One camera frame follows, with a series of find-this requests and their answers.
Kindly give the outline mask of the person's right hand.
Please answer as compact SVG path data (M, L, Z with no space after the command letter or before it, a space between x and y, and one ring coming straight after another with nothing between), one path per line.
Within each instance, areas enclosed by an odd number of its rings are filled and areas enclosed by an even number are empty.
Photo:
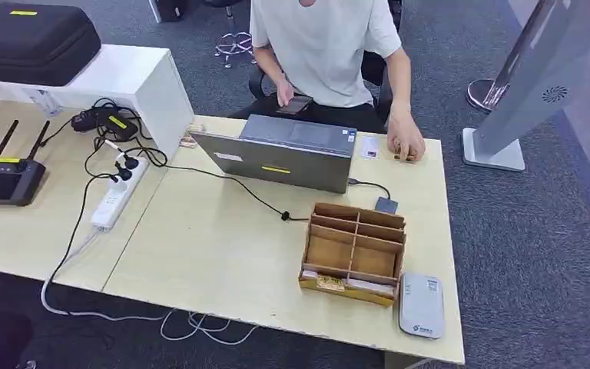
M283 108L289 105L290 101L294 98L295 91L291 83L282 78L276 83L277 86L277 101L278 105Z

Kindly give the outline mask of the person's left hand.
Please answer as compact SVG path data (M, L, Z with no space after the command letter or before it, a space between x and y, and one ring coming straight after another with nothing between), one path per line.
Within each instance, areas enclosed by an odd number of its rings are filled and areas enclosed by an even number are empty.
M422 159L426 145L410 110L391 109L387 128L387 146L400 161L415 162Z

